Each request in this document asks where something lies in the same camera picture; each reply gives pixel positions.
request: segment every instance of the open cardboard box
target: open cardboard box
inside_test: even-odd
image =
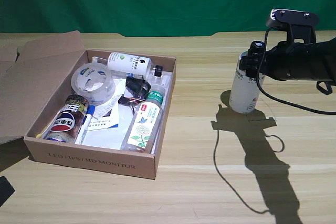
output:
[[[111,51],[85,49],[80,33],[73,31],[28,42],[16,62],[13,47],[1,52],[0,142],[24,136],[38,162],[155,179],[175,83],[176,58],[131,52],[149,57],[164,71],[172,72],[156,145],[153,154],[147,154],[35,138],[72,94],[74,71],[94,56],[107,59]]]

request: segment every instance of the black bottle cap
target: black bottle cap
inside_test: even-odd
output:
[[[163,67],[160,65],[155,66],[154,76],[161,77],[163,71]]]

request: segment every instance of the box lid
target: box lid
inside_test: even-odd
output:
[[[12,50],[3,56],[13,60]],[[0,143],[26,135],[85,48],[73,31],[28,42],[0,79]]]
[[[17,46],[15,44],[8,44],[0,48],[0,80],[6,75],[6,72],[11,68],[17,57]]]

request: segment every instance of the table surface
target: table surface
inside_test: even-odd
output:
[[[46,34],[0,34],[0,46]],[[336,31],[317,32],[318,41]],[[156,180],[43,164],[22,141],[0,146],[15,193],[0,223],[335,223],[336,116],[259,96],[249,115],[227,108],[237,58],[264,33],[130,38],[83,34],[86,48],[169,55],[177,76]],[[268,46],[285,40],[270,32]],[[266,78],[270,94],[335,111],[312,81]],[[215,169],[213,152],[218,139]]]

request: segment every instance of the blue marker cap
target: blue marker cap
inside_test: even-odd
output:
[[[88,111],[86,113],[89,114],[89,115],[93,115],[95,109],[96,109],[96,106],[89,105],[88,106]]]

